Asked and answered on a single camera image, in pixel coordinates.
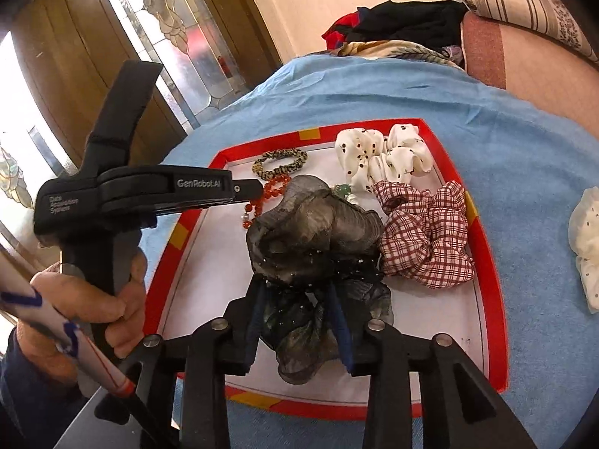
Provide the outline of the black sheer dotted scrunchie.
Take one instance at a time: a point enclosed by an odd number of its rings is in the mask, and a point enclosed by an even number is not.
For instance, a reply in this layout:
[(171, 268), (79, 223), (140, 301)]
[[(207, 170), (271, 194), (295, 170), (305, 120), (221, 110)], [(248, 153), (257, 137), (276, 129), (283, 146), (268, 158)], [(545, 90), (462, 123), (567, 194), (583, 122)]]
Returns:
[(393, 323), (391, 290), (380, 269), (382, 233), (377, 212), (347, 202), (307, 174), (293, 178), (281, 202), (249, 228), (252, 268), (264, 278), (261, 339), (274, 350), (285, 382), (305, 384), (344, 355), (333, 293)]

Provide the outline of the black and red clothes pile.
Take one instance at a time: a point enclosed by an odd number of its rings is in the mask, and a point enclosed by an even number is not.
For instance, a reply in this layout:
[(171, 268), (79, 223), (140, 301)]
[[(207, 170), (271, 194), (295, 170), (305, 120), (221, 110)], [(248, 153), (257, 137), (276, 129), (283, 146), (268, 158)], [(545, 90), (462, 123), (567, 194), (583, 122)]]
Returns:
[(358, 7), (339, 17), (322, 34), (328, 50), (351, 42), (407, 41), (434, 51), (461, 44), (467, 6), (454, 0), (386, 1)]

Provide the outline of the pink quilted bolster cushion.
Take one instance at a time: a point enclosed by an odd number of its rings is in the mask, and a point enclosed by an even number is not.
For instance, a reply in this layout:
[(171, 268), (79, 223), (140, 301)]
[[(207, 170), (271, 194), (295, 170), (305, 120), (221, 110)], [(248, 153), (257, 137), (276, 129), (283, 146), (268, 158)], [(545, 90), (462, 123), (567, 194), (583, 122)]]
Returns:
[(462, 50), (471, 77), (598, 135), (598, 67), (577, 53), (473, 12), (462, 21)]

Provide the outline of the red cardboard tray box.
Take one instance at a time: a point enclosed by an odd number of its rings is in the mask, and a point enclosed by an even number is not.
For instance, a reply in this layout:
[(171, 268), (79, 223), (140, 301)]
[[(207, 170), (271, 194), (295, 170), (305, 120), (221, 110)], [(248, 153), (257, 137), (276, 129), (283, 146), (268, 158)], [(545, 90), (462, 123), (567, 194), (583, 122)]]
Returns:
[[(236, 178), (252, 174), (262, 153), (283, 148), (308, 152), (305, 173), (335, 186), (343, 180), (334, 149), (337, 125), (289, 132), (219, 151), (212, 166)], [(171, 226), (146, 297), (144, 330), (165, 339), (185, 336), (224, 313), (228, 302), (243, 296), (252, 277), (241, 204), (191, 210)], [(474, 207), (467, 210), (468, 253), (476, 273), (472, 281), (432, 290), (400, 277), (388, 280), (396, 329), (429, 339), (447, 333), (488, 378), (504, 391), (509, 384), (509, 343), (502, 288), (492, 252)], [(251, 371), (231, 376), (226, 396), (248, 406), (287, 416), (357, 421), (367, 413), (368, 380), (350, 376), (339, 361), (325, 364), (303, 385), (278, 375), (274, 353), (259, 346)]]

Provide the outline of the white cherry print scrunchie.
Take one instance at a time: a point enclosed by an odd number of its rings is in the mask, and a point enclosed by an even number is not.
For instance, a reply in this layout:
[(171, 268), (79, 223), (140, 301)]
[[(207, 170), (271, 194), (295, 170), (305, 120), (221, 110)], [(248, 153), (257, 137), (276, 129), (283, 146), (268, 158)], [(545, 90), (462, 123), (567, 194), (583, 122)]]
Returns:
[(409, 184), (434, 168), (432, 153), (414, 124), (394, 124), (387, 135), (374, 129), (343, 130), (335, 151), (353, 193), (373, 193), (380, 181)]

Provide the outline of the floral patterned bedsheet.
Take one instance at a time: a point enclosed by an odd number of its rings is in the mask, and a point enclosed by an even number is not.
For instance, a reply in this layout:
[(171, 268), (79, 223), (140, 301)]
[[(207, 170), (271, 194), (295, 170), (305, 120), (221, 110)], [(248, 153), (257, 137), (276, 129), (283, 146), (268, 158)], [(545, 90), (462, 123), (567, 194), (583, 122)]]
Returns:
[(401, 59), (462, 67), (463, 51), (460, 46), (443, 47), (441, 51), (429, 49), (409, 41), (351, 42), (330, 51), (336, 57), (361, 57), (367, 60)]

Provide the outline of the wooden glass panel door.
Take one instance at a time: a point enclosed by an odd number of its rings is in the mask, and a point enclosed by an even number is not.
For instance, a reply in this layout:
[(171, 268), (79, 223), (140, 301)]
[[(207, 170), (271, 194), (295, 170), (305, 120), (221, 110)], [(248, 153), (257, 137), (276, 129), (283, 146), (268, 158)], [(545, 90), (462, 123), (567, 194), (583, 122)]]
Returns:
[(1, 240), (33, 266), (40, 186), (74, 172), (123, 63), (164, 67), (132, 160), (157, 163), (280, 67), (254, 0), (1, 0)]

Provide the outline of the striped floral pillow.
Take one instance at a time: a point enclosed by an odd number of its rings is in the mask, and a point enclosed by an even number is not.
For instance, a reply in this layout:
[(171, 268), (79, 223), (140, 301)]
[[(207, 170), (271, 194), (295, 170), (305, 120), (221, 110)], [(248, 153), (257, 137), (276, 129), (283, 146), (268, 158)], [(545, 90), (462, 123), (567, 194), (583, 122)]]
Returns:
[(598, 52), (562, 0), (463, 0), (480, 17), (536, 31), (596, 64)]

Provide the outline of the light blue blanket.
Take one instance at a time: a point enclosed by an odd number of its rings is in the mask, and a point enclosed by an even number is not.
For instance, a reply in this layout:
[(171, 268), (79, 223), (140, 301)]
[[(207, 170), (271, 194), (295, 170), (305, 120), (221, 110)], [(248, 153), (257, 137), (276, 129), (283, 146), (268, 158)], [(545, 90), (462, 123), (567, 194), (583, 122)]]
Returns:
[(225, 148), (317, 126), (419, 117), (478, 209), (510, 339), (505, 400), (540, 448), (566, 442), (598, 389), (598, 318), (569, 248), (569, 216), (598, 183), (598, 143), (571, 120), (443, 65), (297, 58), (167, 154), (205, 166)]

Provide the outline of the red white plaid scrunchie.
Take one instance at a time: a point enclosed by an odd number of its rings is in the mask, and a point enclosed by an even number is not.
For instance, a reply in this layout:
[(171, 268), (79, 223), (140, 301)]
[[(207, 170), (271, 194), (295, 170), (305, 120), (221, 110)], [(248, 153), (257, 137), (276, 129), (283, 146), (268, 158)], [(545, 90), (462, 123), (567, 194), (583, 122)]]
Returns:
[(385, 275), (402, 276), (435, 290), (473, 279), (461, 183), (450, 180), (432, 193), (382, 180), (374, 185), (374, 194), (387, 215), (379, 241)]

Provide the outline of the cream organza dotted scrunchie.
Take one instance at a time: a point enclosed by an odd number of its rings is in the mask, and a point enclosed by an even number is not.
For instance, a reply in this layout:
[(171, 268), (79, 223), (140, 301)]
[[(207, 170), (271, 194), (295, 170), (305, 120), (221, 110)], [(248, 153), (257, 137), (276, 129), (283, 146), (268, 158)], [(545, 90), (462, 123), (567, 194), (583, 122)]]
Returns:
[(599, 190), (590, 187), (569, 217), (569, 247), (576, 255), (587, 305), (591, 313), (599, 310)]

